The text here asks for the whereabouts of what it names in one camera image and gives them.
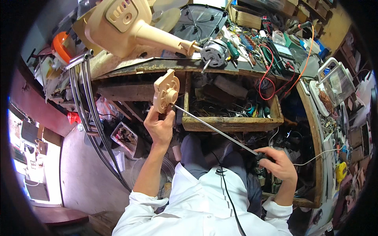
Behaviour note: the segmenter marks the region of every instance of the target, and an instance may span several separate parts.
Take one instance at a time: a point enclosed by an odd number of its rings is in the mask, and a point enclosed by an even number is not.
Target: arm
[[[267,211],[265,221],[275,226],[280,232],[291,235],[287,220],[293,212],[293,198],[297,186],[297,171],[284,151],[266,147],[255,150],[271,156],[276,162],[263,158],[259,165],[272,172],[282,180],[282,184],[276,197],[270,197],[263,207]]]
[[[172,139],[174,118],[175,112],[171,108],[164,120],[159,120],[159,113],[150,108],[144,126],[153,140],[151,151],[130,193],[130,204],[114,228],[113,236],[126,235],[131,229],[150,221],[155,215],[154,211],[168,202],[167,198],[158,200],[157,195],[161,164]]]

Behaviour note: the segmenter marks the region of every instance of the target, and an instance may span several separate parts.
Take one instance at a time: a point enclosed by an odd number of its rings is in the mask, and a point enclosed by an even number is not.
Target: open drawer
[[[184,95],[184,109],[189,110],[189,101],[191,94],[191,75],[187,72]],[[249,117],[199,117],[201,120],[212,125],[220,131],[224,132],[253,132],[253,131],[268,131],[277,128],[284,123],[284,116],[281,112],[281,107],[277,95],[268,100],[270,107],[271,118],[249,118]],[[183,114],[182,124],[186,131],[201,131],[213,132],[201,122]]]

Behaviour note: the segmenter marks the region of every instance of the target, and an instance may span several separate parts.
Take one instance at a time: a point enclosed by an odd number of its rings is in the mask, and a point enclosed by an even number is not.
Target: dark trousers
[[[181,165],[196,179],[209,172],[210,166],[206,163],[201,150],[201,141],[194,134],[187,135],[181,144]],[[243,158],[240,153],[233,151],[224,157],[222,167],[236,173],[243,181],[248,193],[248,212],[261,217],[261,186],[258,178],[247,175]]]

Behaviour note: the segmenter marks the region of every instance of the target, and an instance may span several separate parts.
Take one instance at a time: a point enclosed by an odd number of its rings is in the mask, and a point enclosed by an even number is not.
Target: hand
[[[144,127],[148,130],[148,133],[150,133],[154,145],[168,148],[172,139],[172,125],[175,112],[168,106],[164,120],[159,120],[159,114],[160,113],[155,111],[152,106],[144,120]]]
[[[276,163],[273,163],[270,160],[263,158],[259,162],[260,166],[265,167],[268,171],[271,171],[274,176],[281,180],[290,181],[293,184],[297,183],[297,171],[284,151],[279,151],[270,147],[259,148],[254,151],[268,154],[276,161]]]

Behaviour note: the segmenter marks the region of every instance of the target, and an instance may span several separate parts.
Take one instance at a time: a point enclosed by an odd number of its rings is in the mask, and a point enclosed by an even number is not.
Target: white shirt
[[[160,214],[154,211],[168,199],[158,200],[142,193],[131,192],[130,204],[113,230],[123,235],[241,235],[235,215],[224,189],[223,179],[213,167],[197,180],[180,163],[175,168],[169,205]],[[268,199],[263,207],[265,221],[247,212],[247,190],[240,177],[227,170],[225,181],[234,203],[239,222],[248,235],[292,235],[287,220],[293,206],[283,207]]]

